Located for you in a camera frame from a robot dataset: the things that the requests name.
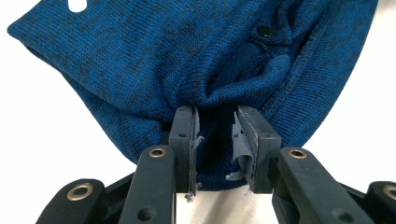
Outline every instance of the blue garment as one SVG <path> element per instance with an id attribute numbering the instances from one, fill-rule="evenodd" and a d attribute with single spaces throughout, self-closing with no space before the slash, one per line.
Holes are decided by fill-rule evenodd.
<path id="1" fill-rule="evenodd" d="M 109 1 L 71 12 L 43 0 L 8 32 L 59 70 L 132 162 L 161 142 L 175 110 L 200 110 L 202 190 L 232 189 L 233 112 L 260 109 L 302 146 L 359 58 L 376 0 Z"/>

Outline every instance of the white background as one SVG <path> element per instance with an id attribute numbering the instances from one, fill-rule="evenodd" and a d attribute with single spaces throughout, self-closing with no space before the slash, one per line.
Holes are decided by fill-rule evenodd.
<path id="1" fill-rule="evenodd" d="M 3 223 L 34 223 L 55 193 L 76 179 L 96 178 L 107 186 L 135 168 L 62 76 L 7 34 L 37 2 L 0 2 Z M 379 2 L 351 78 L 304 146 L 336 180 L 364 192 L 376 180 L 396 182 L 396 1 Z M 246 192 L 200 192 L 194 203 L 179 197 L 177 221 L 276 223 L 270 197 Z"/>

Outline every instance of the snap button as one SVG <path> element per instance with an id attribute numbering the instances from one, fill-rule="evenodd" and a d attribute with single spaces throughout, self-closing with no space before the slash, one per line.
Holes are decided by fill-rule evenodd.
<path id="1" fill-rule="evenodd" d="M 264 37 L 271 37 L 274 34 L 274 30 L 269 26 L 258 26 L 256 31 Z"/>

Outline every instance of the metal screw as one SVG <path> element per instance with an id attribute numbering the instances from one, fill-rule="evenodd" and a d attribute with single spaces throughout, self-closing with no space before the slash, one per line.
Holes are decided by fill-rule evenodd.
<path id="1" fill-rule="evenodd" d="M 166 150 L 160 147 L 154 148 L 149 152 L 150 157 L 160 158 L 166 154 Z"/>
<path id="2" fill-rule="evenodd" d="M 384 187 L 384 193 L 391 199 L 396 201 L 396 187 L 392 185 L 386 185 Z"/>
<path id="3" fill-rule="evenodd" d="M 307 154 L 300 149 L 289 150 L 289 155 L 297 159 L 305 159 L 307 157 Z"/>
<path id="4" fill-rule="evenodd" d="M 93 185 L 90 183 L 84 183 L 74 186 L 67 192 L 67 199 L 70 201 L 80 201 L 90 196 L 93 192 Z"/>

